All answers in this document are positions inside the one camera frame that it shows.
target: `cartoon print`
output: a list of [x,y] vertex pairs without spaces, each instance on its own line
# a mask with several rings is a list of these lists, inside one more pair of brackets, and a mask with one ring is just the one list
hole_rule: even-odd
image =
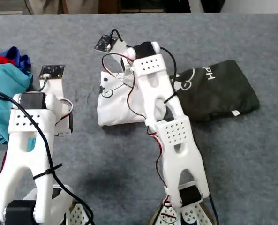
[[191,86],[192,86],[191,80],[193,79],[194,74],[195,74],[195,69],[193,69],[192,75],[188,80],[183,80],[183,78],[181,78],[180,75],[177,74],[175,83],[174,83],[175,90],[176,91],[178,91],[179,89],[188,90],[189,88],[191,88]]
[[[108,78],[106,78],[106,77],[103,78],[103,81],[107,82]],[[101,85],[100,88],[99,88],[99,94],[101,94],[103,97],[110,98],[114,94],[114,90],[116,90],[116,89],[118,89],[122,86],[123,86],[123,83],[120,86],[118,86],[114,89],[111,89],[111,88],[105,88]]]

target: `clothing pile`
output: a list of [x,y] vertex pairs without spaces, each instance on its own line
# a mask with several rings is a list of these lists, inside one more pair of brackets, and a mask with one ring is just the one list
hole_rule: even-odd
[[[20,55],[18,48],[14,46],[0,53],[0,91],[10,97],[25,92],[32,79],[30,67],[28,55]],[[10,102],[0,101],[0,144],[8,142],[11,108]]]

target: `gray carpet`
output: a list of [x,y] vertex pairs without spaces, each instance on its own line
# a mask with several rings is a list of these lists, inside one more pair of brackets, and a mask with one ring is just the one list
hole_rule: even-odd
[[[54,161],[64,164],[58,176],[92,207],[96,224],[146,225],[164,197],[158,146],[144,125],[97,123],[102,54],[93,47],[112,28],[129,45],[158,41],[174,54],[178,71],[238,62],[261,108],[192,127],[221,224],[278,224],[278,15],[1,16],[0,52],[16,45],[29,54],[36,85],[42,65],[66,65],[74,133],[55,138]],[[20,187],[17,197],[33,187],[30,173]]]

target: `dark green bag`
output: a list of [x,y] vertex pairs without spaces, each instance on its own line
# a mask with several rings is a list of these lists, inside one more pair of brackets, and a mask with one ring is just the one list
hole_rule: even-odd
[[237,116],[258,109],[259,100],[234,60],[186,70],[174,87],[184,113],[192,121]]

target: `red and white wire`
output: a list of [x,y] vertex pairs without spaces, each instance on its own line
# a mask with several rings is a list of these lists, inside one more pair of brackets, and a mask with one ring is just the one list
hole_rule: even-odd
[[119,56],[121,56],[121,57],[123,57],[123,58],[125,58],[125,59],[127,59],[127,60],[129,60],[129,61],[131,61],[131,62],[134,61],[133,59],[127,57],[126,55],[120,54],[120,53],[108,53],[108,54],[104,55],[104,56],[102,57],[102,59],[101,59],[101,64],[102,64],[103,68],[106,70],[106,72],[108,72],[111,76],[113,76],[113,77],[115,77],[115,78],[118,78],[118,77],[114,76],[114,74],[105,66],[104,58],[105,58],[106,56],[108,56],[108,55],[119,55]]
[[70,110],[67,114],[63,115],[56,124],[58,124],[61,120],[65,119],[67,116],[69,116],[73,111],[73,103],[69,99],[61,98],[61,99],[59,99],[59,101],[69,103],[70,104]]

